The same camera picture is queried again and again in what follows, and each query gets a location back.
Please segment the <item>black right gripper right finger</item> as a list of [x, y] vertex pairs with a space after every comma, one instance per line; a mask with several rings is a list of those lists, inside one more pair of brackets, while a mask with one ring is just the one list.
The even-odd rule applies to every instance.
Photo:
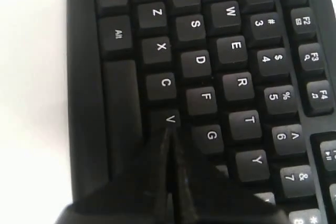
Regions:
[[207, 160], [181, 129], [169, 130], [176, 223], [289, 223], [284, 210], [243, 189]]

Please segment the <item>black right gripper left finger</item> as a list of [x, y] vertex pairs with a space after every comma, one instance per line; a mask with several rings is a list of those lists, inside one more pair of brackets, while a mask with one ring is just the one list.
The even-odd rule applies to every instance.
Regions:
[[111, 182], [68, 205], [57, 223], [166, 223], [167, 164], [173, 129], [154, 132]]

